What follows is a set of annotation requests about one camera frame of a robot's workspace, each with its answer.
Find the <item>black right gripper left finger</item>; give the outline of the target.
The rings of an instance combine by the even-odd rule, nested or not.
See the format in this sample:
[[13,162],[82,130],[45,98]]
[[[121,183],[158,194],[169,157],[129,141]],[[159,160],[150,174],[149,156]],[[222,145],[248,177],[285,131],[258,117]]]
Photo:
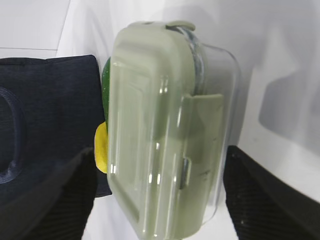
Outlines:
[[94,205],[94,150],[85,148],[41,183],[0,206],[2,240],[80,240]]

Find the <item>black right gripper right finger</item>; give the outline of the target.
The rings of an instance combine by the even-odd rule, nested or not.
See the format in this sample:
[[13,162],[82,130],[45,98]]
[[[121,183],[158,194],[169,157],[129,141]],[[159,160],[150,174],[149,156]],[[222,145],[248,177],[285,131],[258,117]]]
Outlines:
[[320,238],[320,204],[234,145],[227,149],[224,188],[226,206],[240,240]]

